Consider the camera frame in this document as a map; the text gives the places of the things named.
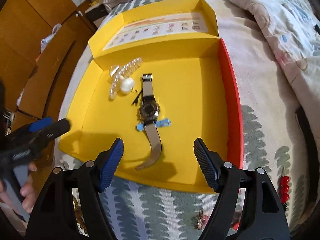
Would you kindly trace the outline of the person left hand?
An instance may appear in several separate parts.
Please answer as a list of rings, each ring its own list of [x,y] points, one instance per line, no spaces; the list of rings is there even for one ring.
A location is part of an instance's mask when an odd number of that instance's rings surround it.
[[[33,187],[33,179],[31,174],[29,174],[28,180],[24,184],[24,186],[21,187],[20,194],[24,198],[22,207],[27,213],[31,213],[37,198],[36,191]],[[7,194],[3,181],[1,181],[1,201],[7,204],[10,208],[12,208],[17,214],[21,215],[21,212],[13,204],[11,198]]]

